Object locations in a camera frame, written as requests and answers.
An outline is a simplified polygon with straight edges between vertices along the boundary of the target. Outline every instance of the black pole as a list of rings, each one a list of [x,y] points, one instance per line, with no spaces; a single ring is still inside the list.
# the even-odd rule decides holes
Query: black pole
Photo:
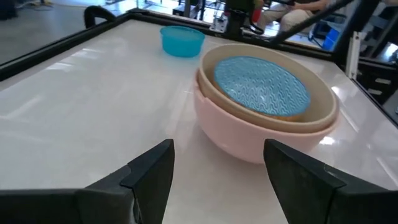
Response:
[[[326,9],[316,13],[312,17],[304,20],[303,22],[293,26],[291,29],[281,32],[280,34],[276,35],[274,38],[270,40],[270,44],[280,44],[284,40],[288,39],[289,37],[293,36],[294,34],[299,33],[301,30],[309,27],[310,25],[321,21],[321,19],[329,16],[330,14],[334,13],[336,10],[341,9],[342,7],[345,7],[348,5],[350,2],[353,0],[340,0],[336,2],[336,4],[327,7]]]
[[[360,0],[356,10],[341,32],[333,50],[332,57],[337,65],[346,64],[349,40],[353,36],[353,32],[361,32],[363,30],[380,2],[381,0]]]
[[[203,16],[205,15],[206,0],[202,0],[200,4],[200,20],[203,21]]]

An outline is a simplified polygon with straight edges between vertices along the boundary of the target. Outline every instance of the beige bowl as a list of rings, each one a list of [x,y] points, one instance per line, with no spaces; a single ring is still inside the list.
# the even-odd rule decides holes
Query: beige bowl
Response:
[[[213,71],[220,60],[234,56],[252,56],[274,62],[294,74],[307,88],[311,103],[300,122],[282,121],[254,112],[234,102],[213,85]],[[223,110],[263,128],[288,133],[314,133],[328,127],[338,114],[338,102],[332,90],[316,74],[295,60],[276,51],[247,44],[227,44],[215,47],[202,56],[198,84],[205,97]]]

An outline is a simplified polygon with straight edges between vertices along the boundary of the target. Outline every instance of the person's leg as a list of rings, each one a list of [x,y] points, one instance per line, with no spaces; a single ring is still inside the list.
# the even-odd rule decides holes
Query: person's leg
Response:
[[[274,22],[277,19],[282,18],[289,12],[289,7],[284,4],[277,4],[272,6],[269,10],[262,12],[259,20],[257,21],[257,26],[261,29],[265,29],[266,25]]]
[[[284,15],[280,20],[279,32],[287,31],[290,28],[292,28],[294,25],[303,22],[304,20],[308,19],[311,16],[312,16],[311,11],[304,11],[301,9],[290,11],[289,13]]]

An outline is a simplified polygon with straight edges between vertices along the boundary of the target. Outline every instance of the metal frame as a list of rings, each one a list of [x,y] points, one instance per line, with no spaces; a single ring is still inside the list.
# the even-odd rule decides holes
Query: metal frame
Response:
[[[396,128],[398,128],[398,124],[396,123],[396,121],[390,116],[390,114],[387,113],[387,111],[385,111],[385,109],[383,108],[383,105],[381,105],[379,102],[377,102],[376,99],[373,98],[372,95],[370,95],[366,89],[356,80],[353,80],[353,83],[365,94],[365,96],[373,102],[373,104],[379,109],[379,111],[384,114],[384,116],[391,122],[391,124],[393,124]]]
[[[341,2],[338,2],[337,5],[334,5],[332,7],[334,9],[338,9],[339,7],[347,5],[351,1],[352,0],[341,0]],[[42,63],[62,52],[65,52],[74,46],[90,40],[91,38],[94,38],[97,35],[100,35],[103,32],[106,32],[107,30],[110,30],[130,19],[150,22],[162,26],[175,25],[191,27],[193,29],[197,29],[203,32],[206,35],[212,35],[215,37],[229,39],[246,44],[258,45],[270,49],[281,50],[293,54],[299,54],[307,57],[331,61],[336,63],[337,66],[339,66],[340,68],[344,69],[347,65],[346,56],[348,55],[350,38],[353,36],[354,32],[362,31],[363,27],[372,16],[376,6],[379,4],[380,1],[381,0],[358,0],[356,10],[351,18],[349,18],[346,22],[346,29],[341,33],[340,38],[336,43],[335,49],[332,52],[285,41],[287,38],[300,31],[300,28],[310,26],[311,24],[316,23],[323,19],[325,16],[329,15],[329,13],[333,13],[333,10],[331,9],[325,9],[319,12],[311,19],[302,22],[297,27],[294,27],[288,32],[277,35],[274,39],[271,40],[264,40],[262,39],[262,37],[253,34],[244,34],[241,37],[231,37],[209,30],[210,24],[206,24],[200,21],[195,21],[184,17],[169,16],[165,14],[149,12],[142,9],[132,9],[127,13],[116,17],[115,19],[113,19],[113,21],[107,21],[95,25],[86,30],[48,44],[29,54],[25,54],[9,62],[0,64],[0,82],[14,75],[17,75],[18,73],[21,73],[22,71],[27,70],[39,63]],[[381,63],[368,58],[359,58],[358,68],[361,69],[364,67],[366,67],[366,69],[368,70],[396,73],[396,67],[392,64]],[[369,99],[373,100],[376,106],[381,108],[379,104],[375,102],[372,96],[370,96],[370,94],[367,93],[366,90],[364,90],[364,88],[360,89],[369,97]],[[391,119],[391,117],[389,117],[389,115],[386,114],[385,111],[381,111],[389,119]]]
[[[395,9],[395,14],[393,18],[389,21],[388,25],[384,28],[384,32],[377,39],[374,47],[366,54],[368,57],[375,58],[391,40],[391,38],[396,34],[398,29],[398,9]]]
[[[356,80],[358,74],[358,62],[359,62],[359,48],[361,47],[361,38],[359,32],[354,32],[351,41],[349,42],[347,64],[346,64],[346,75],[348,78]]]

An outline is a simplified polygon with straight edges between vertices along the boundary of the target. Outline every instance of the floor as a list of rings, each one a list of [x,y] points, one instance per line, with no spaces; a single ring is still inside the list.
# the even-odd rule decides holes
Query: floor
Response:
[[[52,7],[23,8],[17,18],[0,21],[0,64],[83,30],[83,11],[87,6],[104,6],[118,15],[144,5],[141,1],[122,1],[110,6],[105,0],[52,2]]]

